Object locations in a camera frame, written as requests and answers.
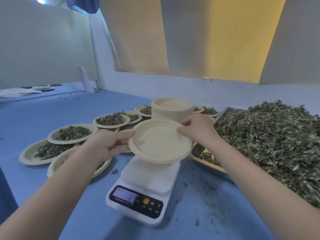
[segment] yellow wall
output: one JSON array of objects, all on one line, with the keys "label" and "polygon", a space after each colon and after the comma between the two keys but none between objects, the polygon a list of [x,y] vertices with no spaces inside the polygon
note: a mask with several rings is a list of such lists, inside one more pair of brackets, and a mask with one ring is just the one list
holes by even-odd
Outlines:
[{"label": "yellow wall", "polygon": [[258,83],[285,0],[210,0],[210,77]]}]

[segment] white paper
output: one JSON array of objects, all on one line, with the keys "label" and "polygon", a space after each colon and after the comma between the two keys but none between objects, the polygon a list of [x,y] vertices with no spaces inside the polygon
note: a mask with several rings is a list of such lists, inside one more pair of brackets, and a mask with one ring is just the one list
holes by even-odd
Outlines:
[{"label": "white paper", "polygon": [[30,93],[42,93],[41,91],[34,90],[32,88],[9,88],[0,90],[0,97],[4,98],[17,98],[19,96],[27,95]]},{"label": "white paper", "polygon": [[80,77],[83,84],[83,90],[86,92],[94,93],[94,88],[89,81],[86,70],[82,66],[79,66],[79,72],[80,72]]}]

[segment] metal tray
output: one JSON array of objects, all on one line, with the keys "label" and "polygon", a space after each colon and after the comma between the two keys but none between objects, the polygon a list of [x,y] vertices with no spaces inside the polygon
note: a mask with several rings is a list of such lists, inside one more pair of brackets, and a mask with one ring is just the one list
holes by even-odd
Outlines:
[{"label": "metal tray", "polygon": [[[239,108],[233,108],[233,107],[227,107],[224,110],[222,110],[219,115],[214,119],[213,126],[217,126],[218,122],[228,113],[232,110],[243,110]],[[195,143],[189,157],[193,159],[193,162],[201,167],[202,169],[206,170],[209,173],[213,173],[219,177],[222,177],[223,179],[232,182],[232,179],[229,177],[229,175],[226,173],[226,171],[222,167],[218,167],[210,162],[204,161],[202,159],[199,159],[201,153],[204,151],[207,151],[206,148],[199,143]]]}]

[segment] scale platform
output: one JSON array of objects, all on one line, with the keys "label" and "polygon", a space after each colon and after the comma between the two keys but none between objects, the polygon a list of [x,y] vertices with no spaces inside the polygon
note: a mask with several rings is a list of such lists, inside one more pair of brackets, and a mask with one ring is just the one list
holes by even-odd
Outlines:
[{"label": "scale platform", "polygon": [[134,156],[107,193],[106,203],[146,226],[159,226],[179,169],[180,161],[156,164]]}]

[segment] blue table surface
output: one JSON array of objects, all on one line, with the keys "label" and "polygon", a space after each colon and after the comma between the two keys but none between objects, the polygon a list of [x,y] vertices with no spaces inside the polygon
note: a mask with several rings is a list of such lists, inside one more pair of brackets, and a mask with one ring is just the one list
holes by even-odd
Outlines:
[{"label": "blue table surface", "polygon": [[[61,90],[57,87],[56,91],[47,94],[17,102],[6,99],[1,103],[0,100],[0,166],[18,206],[43,185],[49,166],[19,163],[23,149],[59,127],[90,124],[100,115],[134,110],[138,105],[151,102],[105,90],[91,94],[77,89],[68,92],[66,87]],[[234,184],[202,170],[189,157],[181,161],[159,227],[148,228],[126,218],[109,207],[105,197],[127,165],[127,159],[132,157],[133,154],[114,157],[108,168],[91,181],[60,239],[274,239]],[[111,174],[114,169],[119,172]]]}]

